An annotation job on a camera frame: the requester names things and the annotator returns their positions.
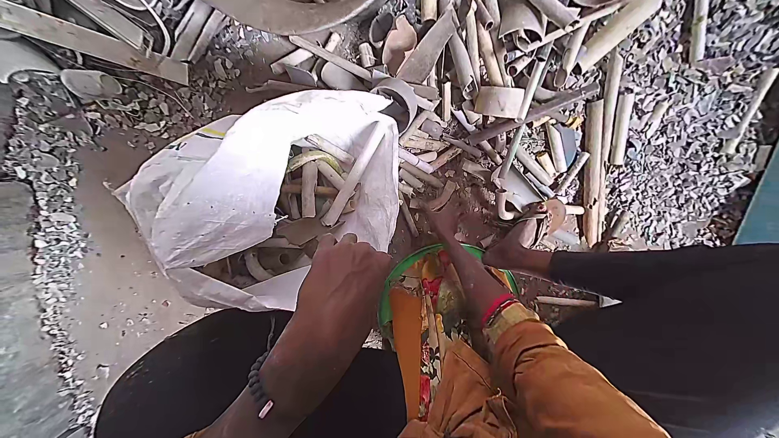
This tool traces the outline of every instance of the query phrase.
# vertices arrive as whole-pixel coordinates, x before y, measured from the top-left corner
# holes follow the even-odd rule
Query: broken pipe piece
[[[588,152],[581,152],[576,157],[576,160],[571,164],[571,166],[568,168],[568,171],[566,172],[566,176],[563,177],[562,181],[560,182],[560,185],[557,186],[557,189],[555,189],[555,193],[558,195],[563,195],[566,192],[566,189],[568,189],[568,186],[571,185],[571,182],[576,178],[576,176],[579,174],[579,172],[582,170],[584,165],[587,163],[587,160],[590,159],[590,154]]]
[[[590,160],[584,166],[584,238],[587,244],[594,246],[599,237],[600,205],[598,191],[601,187],[601,142],[603,141],[603,100],[587,104],[585,118],[584,148],[590,154]]]
[[[457,72],[457,82],[460,84],[463,97],[473,99],[476,94],[476,76],[471,67],[471,59],[468,57],[468,50],[465,43],[460,39],[460,35],[455,33],[449,39],[449,52],[452,54],[454,68]]]
[[[611,147],[610,162],[615,166],[625,164],[625,148],[628,143],[628,128],[630,119],[633,116],[633,104],[636,101],[636,95],[633,93],[623,94],[619,97],[617,103],[617,112],[614,120],[614,137]]]
[[[652,17],[661,4],[662,0],[640,0],[628,3],[584,43],[585,51],[576,62],[573,72],[581,74],[594,67],[601,58],[617,47],[617,44]]]
[[[481,87],[476,96],[475,111],[494,117],[515,118],[524,96],[525,90],[521,88]]]
[[[446,43],[456,31],[453,14],[454,11],[452,9],[447,9],[441,15],[422,38],[422,41],[419,41],[419,45],[411,52],[406,62],[397,70],[397,79],[410,83],[423,83],[427,79],[444,46],[446,46]]]
[[[336,196],[336,199],[333,201],[333,205],[330,206],[330,209],[322,217],[322,224],[326,227],[332,227],[338,222],[338,218],[344,211],[346,203],[349,198],[351,198],[352,193],[354,193],[354,187],[357,186],[360,178],[362,178],[362,174],[368,166],[368,162],[370,162],[373,154],[382,142],[385,129],[386,127],[383,122],[376,122],[374,124],[368,142],[365,144],[365,147],[362,148],[360,155],[357,157],[357,160],[354,161],[354,166],[351,171],[349,171],[349,175],[344,181],[344,187],[338,192],[338,196]]]

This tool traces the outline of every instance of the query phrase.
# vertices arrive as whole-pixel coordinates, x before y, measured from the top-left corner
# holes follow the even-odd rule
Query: black beaded bracelet
[[[268,358],[270,349],[273,348],[273,329],[275,327],[276,318],[271,317],[267,350],[265,353],[263,353],[263,355],[259,356],[257,360],[254,361],[252,368],[249,371],[249,393],[252,395],[252,398],[254,398],[254,401],[259,407],[259,414],[257,417],[260,419],[264,419],[265,415],[267,415],[270,409],[273,407],[273,400],[270,399],[268,394],[265,393],[265,389],[263,388],[263,382],[259,377],[259,369],[263,367],[263,363],[265,363],[265,359]]]

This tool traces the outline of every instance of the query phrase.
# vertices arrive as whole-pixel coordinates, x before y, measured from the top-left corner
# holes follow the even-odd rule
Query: hand
[[[427,204],[422,204],[422,210],[428,217],[428,223],[433,232],[442,240],[453,238],[457,233],[457,224],[463,211],[460,208],[461,201],[456,194],[440,211],[430,210]]]
[[[292,319],[260,376],[273,400],[269,416],[302,421],[335,387],[376,318],[392,258],[357,236],[319,241]]]

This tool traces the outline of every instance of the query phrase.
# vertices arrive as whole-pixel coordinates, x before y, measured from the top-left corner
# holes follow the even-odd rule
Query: sandal
[[[535,221],[535,231],[530,241],[521,242],[525,248],[534,248],[546,235],[557,231],[566,219],[566,207],[557,199],[545,202],[532,203],[527,206],[527,212],[514,224],[520,222]]]

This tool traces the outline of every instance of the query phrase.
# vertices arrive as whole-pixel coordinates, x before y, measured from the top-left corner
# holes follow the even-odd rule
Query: finger
[[[327,233],[325,235],[320,235],[317,240],[319,241],[319,244],[316,246],[316,251],[314,252],[314,256],[316,256],[316,254],[319,253],[320,251],[330,248],[336,244],[336,236],[331,235],[330,233]]]
[[[341,238],[340,243],[357,243],[357,235],[355,233],[346,233]]]

